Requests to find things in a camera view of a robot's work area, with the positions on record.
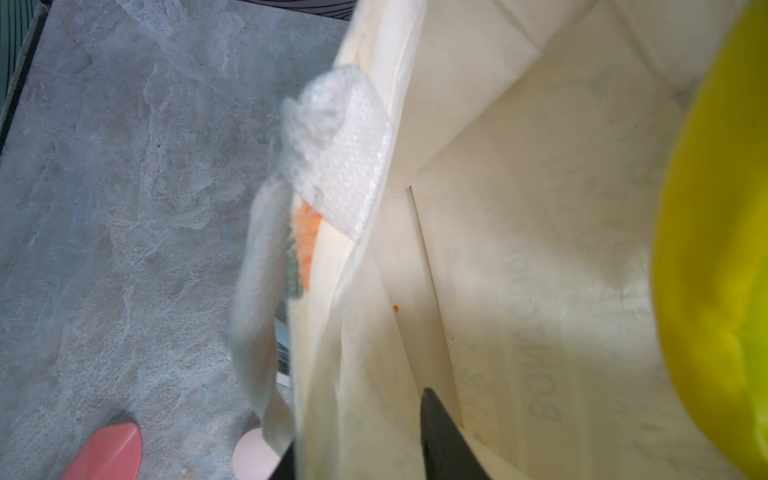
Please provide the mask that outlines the large yellow banana bunch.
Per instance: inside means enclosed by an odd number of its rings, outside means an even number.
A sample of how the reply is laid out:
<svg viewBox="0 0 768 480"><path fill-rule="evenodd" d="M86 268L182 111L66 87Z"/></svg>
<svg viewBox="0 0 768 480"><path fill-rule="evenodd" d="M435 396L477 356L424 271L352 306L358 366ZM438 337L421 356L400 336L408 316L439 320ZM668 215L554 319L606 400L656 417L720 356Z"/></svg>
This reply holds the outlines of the large yellow banana bunch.
<svg viewBox="0 0 768 480"><path fill-rule="evenodd" d="M651 290L669 377L700 431L767 475L767 5L701 85L662 189Z"/></svg>

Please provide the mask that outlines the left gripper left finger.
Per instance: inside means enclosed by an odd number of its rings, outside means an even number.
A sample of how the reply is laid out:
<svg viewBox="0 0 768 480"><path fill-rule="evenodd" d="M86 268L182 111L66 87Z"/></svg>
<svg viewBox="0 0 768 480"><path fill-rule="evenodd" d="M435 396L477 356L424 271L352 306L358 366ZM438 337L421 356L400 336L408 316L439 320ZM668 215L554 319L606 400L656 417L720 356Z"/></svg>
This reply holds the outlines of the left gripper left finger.
<svg viewBox="0 0 768 480"><path fill-rule="evenodd" d="M295 480L295 455L294 443L291 443L275 470L269 477L270 480Z"/></svg>

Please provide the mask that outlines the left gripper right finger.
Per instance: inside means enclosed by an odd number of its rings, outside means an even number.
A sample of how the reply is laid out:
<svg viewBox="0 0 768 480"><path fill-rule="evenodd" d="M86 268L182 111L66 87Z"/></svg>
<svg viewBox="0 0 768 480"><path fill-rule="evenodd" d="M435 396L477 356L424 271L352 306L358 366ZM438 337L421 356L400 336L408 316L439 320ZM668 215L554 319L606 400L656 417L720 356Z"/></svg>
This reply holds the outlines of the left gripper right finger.
<svg viewBox="0 0 768 480"><path fill-rule="evenodd" d="M490 479L431 388L421 396L420 436L427 480Z"/></svg>

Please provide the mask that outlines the cream canvas grocery bag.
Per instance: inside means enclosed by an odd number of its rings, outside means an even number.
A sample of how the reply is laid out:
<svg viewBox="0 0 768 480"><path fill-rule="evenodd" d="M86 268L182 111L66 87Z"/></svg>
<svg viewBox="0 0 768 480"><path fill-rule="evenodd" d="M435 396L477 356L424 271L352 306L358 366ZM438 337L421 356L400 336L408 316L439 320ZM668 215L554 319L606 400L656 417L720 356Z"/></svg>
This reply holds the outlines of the cream canvas grocery bag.
<svg viewBox="0 0 768 480"><path fill-rule="evenodd" d="M300 478L423 478L426 388L494 479L739 477L668 377L649 264L687 100L742 9L320 6L348 30L284 103L230 323Z"/></svg>

